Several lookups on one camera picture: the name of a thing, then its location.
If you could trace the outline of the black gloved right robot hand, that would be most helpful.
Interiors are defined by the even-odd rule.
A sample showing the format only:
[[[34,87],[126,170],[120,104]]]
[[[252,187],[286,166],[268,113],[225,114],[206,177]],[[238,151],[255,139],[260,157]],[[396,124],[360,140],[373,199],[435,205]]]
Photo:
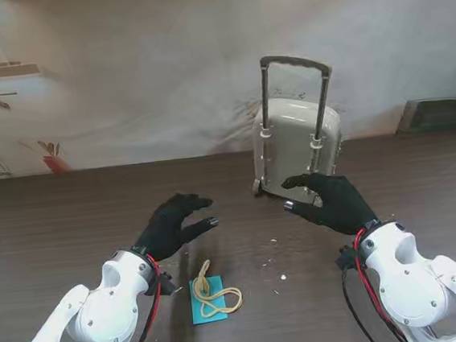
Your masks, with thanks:
[[[321,207],[294,201],[290,212],[337,233],[355,236],[368,222],[377,219],[377,215],[345,176],[303,174],[291,176],[281,185],[286,190],[308,187],[317,193],[322,201]]]

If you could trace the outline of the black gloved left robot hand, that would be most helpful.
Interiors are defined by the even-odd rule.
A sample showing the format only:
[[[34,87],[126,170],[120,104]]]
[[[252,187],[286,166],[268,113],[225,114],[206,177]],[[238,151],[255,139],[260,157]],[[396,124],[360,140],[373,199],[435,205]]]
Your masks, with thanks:
[[[211,207],[213,201],[198,194],[176,194],[154,211],[142,235],[131,250],[160,262],[174,255],[183,245],[215,228],[215,217],[199,220],[186,227],[183,222],[193,212]]]

